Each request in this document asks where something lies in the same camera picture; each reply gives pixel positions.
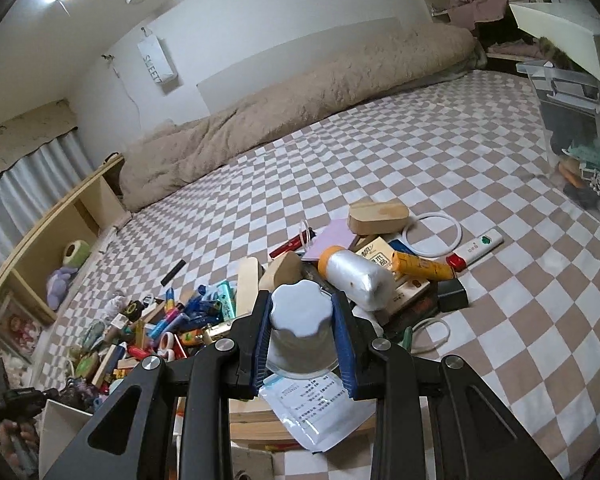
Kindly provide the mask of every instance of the transparent storage box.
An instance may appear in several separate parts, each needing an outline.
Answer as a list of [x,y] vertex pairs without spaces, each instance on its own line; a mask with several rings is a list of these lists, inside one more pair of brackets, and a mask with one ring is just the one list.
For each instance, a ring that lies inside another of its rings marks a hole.
[[540,101],[547,177],[600,220],[600,81],[544,60],[516,65]]

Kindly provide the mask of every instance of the ceiling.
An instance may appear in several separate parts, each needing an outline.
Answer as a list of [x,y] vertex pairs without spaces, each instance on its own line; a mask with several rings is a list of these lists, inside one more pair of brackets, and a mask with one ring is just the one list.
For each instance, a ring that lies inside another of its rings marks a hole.
[[0,123],[64,97],[97,56],[171,0],[17,0],[0,22]]

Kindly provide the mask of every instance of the bed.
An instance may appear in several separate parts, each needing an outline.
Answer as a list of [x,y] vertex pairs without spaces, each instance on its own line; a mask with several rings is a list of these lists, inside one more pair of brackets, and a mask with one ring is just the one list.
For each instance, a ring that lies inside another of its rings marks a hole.
[[[462,273],[472,305],[446,315],[451,338],[425,356],[465,358],[567,476],[600,446],[600,225],[543,176],[542,134],[527,80],[474,71],[239,155],[120,230],[58,320],[40,386],[61,385],[68,346],[113,290],[157,294],[180,258],[187,265],[174,279],[176,295],[187,284],[235,279],[242,257],[266,262],[301,220],[318,229],[364,196],[397,197],[416,214],[449,213],[463,240],[492,226],[505,235]],[[452,230],[428,225],[414,240],[451,241]],[[429,330],[423,337],[437,339]],[[277,474],[336,478],[328,471],[338,469],[368,478],[366,440],[326,458],[303,453],[277,458]]]

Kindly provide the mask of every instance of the metal screw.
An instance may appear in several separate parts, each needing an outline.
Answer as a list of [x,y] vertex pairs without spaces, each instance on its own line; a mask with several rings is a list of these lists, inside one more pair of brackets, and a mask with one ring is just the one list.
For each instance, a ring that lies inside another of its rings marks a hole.
[[160,361],[162,361],[162,359],[160,359],[157,355],[150,355],[142,360],[142,368],[145,370],[155,370],[158,366],[160,366]]
[[216,348],[221,352],[227,352],[228,350],[231,350],[231,348],[233,348],[234,346],[235,343],[233,339],[224,338],[216,341]]
[[384,352],[385,350],[388,350],[389,348],[391,348],[391,341],[384,339],[382,337],[379,337],[377,339],[374,339],[371,342],[371,346],[373,348],[375,348],[376,350]]
[[453,368],[453,370],[459,370],[464,366],[464,361],[457,355],[449,355],[445,358],[445,365],[449,368]]

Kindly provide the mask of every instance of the window curtain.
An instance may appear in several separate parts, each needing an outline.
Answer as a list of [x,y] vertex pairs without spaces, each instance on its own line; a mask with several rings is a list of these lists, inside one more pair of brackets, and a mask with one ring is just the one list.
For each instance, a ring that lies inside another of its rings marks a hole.
[[92,171],[72,130],[0,174],[0,266],[33,225]]

